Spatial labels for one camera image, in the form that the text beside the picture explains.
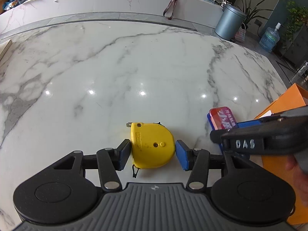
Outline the person right hand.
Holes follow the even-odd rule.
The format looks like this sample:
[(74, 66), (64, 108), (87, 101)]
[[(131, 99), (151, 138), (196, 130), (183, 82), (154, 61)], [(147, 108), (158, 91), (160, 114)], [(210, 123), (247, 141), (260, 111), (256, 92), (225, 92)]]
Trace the person right hand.
[(293, 170), (293, 184), (298, 190), (302, 204), (307, 207), (307, 202), (308, 202), (307, 174), (305, 174), (301, 170), (300, 166), (298, 165), (293, 155), (287, 156), (287, 162), (285, 165), (285, 169), (288, 171)]

